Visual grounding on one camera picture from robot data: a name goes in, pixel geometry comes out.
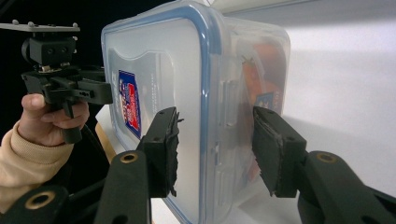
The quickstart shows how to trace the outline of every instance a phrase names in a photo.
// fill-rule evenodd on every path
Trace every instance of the black mechanical arm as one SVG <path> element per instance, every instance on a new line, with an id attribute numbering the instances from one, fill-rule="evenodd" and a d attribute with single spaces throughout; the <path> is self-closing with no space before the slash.
<path id="1" fill-rule="evenodd" d="M 178 113 L 157 113 L 136 150 L 117 155 L 106 179 L 75 194 L 43 186 L 19 198 L 2 224 L 151 224 L 150 198 L 176 196 Z"/>
<path id="2" fill-rule="evenodd" d="M 72 27 L 36 25 L 32 22 L 19 24 L 0 23 L 0 28 L 24 31 L 33 34 L 21 47 L 23 58 L 31 63 L 34 71 L 21 75 L 29 93 L 40 93 L 53 110 L 63 109 L 73 118 L 72 105 L 86 101 L 97 105 L 112 104 L 111 87 L 105 83 L 102 69 L 83 71 L 70 65 L 76 51 L 76 24 Z M 63 130 L 64 141 L 72 144 L 81 140 L 79 128 Z"/>
<path id="3" fill-rule="evenodd" d="M 306 141 L 277 113 L 254 107 L 253 152 L 271 195 L 294 198 L 305 224 L 396 223 L 396 199 L 365 186 L 340 157 L 305 151 Z"/>

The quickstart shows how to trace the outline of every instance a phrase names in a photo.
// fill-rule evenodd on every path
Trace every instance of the black bracket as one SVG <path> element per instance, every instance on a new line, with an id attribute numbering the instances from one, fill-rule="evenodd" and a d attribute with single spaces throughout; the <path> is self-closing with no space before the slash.
<path id="1" fill-rule="evenodd" d="M 365 186 L 340 157 L 306 141 L 272 110 L 254 107 L 253 152 L 271 194 L 293 198 L 303 223 L 396 223 L 396 199 Z"/>
<path id="2" fill-rule="evenodd" d="M 150 198 L 176 195 L 178 122 L 175 107 L 160 111 L 138 150 L 114 157 L 106 179 L 71 195 L 60 186 L 33 189 L 0 223 L 151 224 Z"/>

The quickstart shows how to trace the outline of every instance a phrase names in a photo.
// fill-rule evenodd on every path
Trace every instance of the transparent container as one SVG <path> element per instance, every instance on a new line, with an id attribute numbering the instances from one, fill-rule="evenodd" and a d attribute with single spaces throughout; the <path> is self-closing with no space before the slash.
<path id="1" fill-rule="evenodd" d="M 177 196 L 165 202 L 182 223 L 221 223 L 258 176 L 253 105 L 282 111 L 286 32 L 176 1 L 109 24 L 102 49 L 112 124 L 125 150 L 136 148 L 158 111 L 176 106 L 184 119 Z"/>
<path id="2" fill-rule="evenodd" d="M 278 7 L 310 0 L 193 0 L 195 2 L 213 7 L 221 13 L 231 13 L 247 10 L 257 10 L 264 7 Z"/>

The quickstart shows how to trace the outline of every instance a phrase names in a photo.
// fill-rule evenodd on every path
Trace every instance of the white wall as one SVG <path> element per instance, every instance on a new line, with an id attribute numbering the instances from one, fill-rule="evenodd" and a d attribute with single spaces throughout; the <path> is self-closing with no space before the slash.
<path id="1" fill-rule="evenodd" d="M 228 16 L 290 35 L 284 118 L 396 197 L 396 1 L 318 0 Z"/>

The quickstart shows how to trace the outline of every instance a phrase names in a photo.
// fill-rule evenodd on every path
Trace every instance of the beige sleeve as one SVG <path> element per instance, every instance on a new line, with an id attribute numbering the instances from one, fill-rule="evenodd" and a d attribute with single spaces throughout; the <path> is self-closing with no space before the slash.
<path id="1" fill-rule="evenodd" d="M 73 145 L 42 147 L 21 138 L 19 123 L 6 133 L 0 147 L 0 213 L 30 189 L 53 178 L 67 162 Z"/>

